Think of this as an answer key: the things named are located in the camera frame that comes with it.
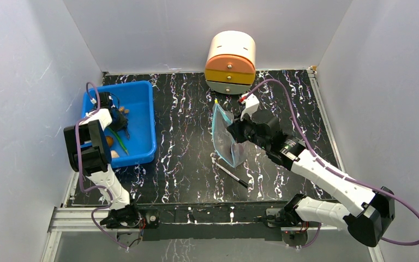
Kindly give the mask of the brown longan bunch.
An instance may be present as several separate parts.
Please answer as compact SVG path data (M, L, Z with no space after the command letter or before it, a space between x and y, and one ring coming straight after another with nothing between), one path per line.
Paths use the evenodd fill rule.
M123 107L123 106L120 106L119 107L119 109L118 109L118 111L121 113L121 114L123 114L123 115L127 115L127 114L129 114L129 109L126 109L125 107Z

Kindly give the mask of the green chili pepper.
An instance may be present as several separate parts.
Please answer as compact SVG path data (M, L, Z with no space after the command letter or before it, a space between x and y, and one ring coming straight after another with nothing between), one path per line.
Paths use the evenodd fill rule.
M112 128L110 128L110 127L108 127L107 128L113 135L114 135L114 137L117 139L117 141L118 141L118 143L119 143L119 146L121 147L121 149L126 153L126 155L129 155L129 152L128 152L128 150L127 150L127 148L126 148L126 146L125 146L125 144L124 144L124 142L123 142L123 140L121 139L121 137L119 136L119 134L116 132L116 131L114 131Z

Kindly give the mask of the dark red onion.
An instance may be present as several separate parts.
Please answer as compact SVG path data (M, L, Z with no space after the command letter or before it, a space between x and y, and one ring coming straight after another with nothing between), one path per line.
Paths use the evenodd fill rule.
M244 156L246 154L246 147L247 147L247 144L245 142L237 143L235 145L236 154L240 157Z

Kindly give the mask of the clear zip top bag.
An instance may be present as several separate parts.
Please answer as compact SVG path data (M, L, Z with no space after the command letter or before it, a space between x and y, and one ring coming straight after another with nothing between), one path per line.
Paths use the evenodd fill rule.
M236 154L235 145L237 143L227 131L227 127L233 122L234 115L231 112L225 111L218 100L215 99L212 117L212 140L214 149L222 160L232 168L236 168L247 159L247 152L242 157Z

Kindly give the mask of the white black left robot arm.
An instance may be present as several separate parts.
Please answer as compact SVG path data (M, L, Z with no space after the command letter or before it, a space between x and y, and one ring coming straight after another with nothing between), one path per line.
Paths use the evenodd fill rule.
M86 113L77 126L63 129L64 141L72 169L79 178L89 179L107 201L109 213L100 224L108 229L135 228L142 220L141 212L115 175L112 151L104 133L119 116L113 97L110 92L100 92L100 103L92 100L94 110Z

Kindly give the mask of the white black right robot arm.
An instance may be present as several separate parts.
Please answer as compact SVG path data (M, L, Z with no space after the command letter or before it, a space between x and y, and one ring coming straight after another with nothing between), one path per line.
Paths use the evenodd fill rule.
M335 175L338 169L314 157L303 141L285 133L280 120L267 110L234 120L228 132L237 143L249 141L265 151L275 164L300 175L335 198L335 202L315 200L296 194L275 215L266 215L271 226L299 226L318 222L345 229L359 243L375 247L394 220L394 200L382 187L375 192Z

